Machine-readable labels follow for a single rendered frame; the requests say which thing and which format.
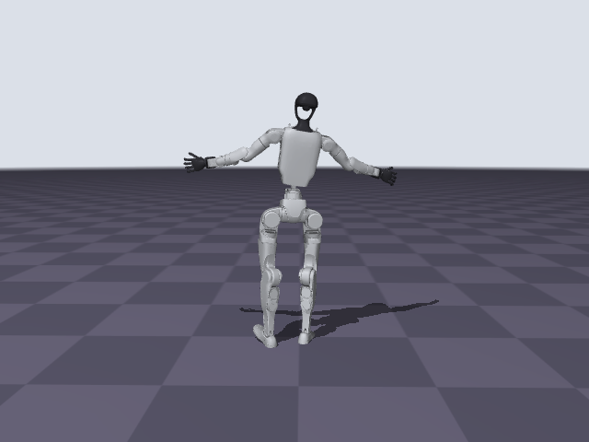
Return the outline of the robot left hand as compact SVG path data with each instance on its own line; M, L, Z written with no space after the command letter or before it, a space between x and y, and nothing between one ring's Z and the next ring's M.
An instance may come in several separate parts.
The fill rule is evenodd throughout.
M207 163L207 159L211 159L211 158L215 158L215 157L206 157L205 159L203 159L202 157L197 157L196 155L189 153L190 156L193 156L195 158L191 159L191 158L184 158L185 161L191 161L191 162L184 162L184 165L192 165L189 167L185 167L185 169L191 169L188 170L187 172L193 172L193 171L199 171L202 170L203 168L207 168L207 169L212 169L212 168L216 168L216 167L208 167L208 163ZM194 169L192 169L194 168Z

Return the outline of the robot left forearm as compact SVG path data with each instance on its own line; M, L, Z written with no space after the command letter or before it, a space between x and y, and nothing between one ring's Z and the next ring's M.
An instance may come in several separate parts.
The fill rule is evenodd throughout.
M223 155L216 158L207 159L208 167L223 167L238 164L239 160L246 157L248 150L245 147L240 147L238 150L230 154Z

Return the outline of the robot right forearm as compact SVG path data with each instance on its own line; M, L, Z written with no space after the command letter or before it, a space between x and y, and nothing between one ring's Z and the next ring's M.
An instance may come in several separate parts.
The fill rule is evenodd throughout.
M377 169L372 165L364 164L355 157L350 159L350 165L352 168L354 168L353 171L357 174L373 175L377 177L379 176L380 169Z

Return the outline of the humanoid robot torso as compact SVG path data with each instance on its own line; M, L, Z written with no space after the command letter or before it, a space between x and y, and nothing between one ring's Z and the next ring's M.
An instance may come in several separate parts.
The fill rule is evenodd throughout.
M306 187L314 177L322 138L318 128L316 131L311 129L314 132L309 133L292 129L295 126L290 125L289 123L288 127L284 127L278 160L281 182L291 185L291 188L284 190L284 199L280 201L281 222L304 223L306 200L302 200L302 194L295 186Z

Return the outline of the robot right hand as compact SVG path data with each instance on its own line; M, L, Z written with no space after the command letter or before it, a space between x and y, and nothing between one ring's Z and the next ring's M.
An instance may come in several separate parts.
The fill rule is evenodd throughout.
M377 168L377 169L379 169L379 168ZM388 169L380 169L379 176L378 177L377 176L373 176L373 175L370 175L370 176L373 177L373 178L376 178L376 179L380 179L381 178L382 181L384 181L386 183L389 183L390 186L393 186L394 183L392 183L392 182L395 182L395 180L393 180L391 178L396 179L397 177L396 176L393 176L392 174L397 175L397 172L392 172L392 171L390 171L390 169L393 169L393 167L390 167Z

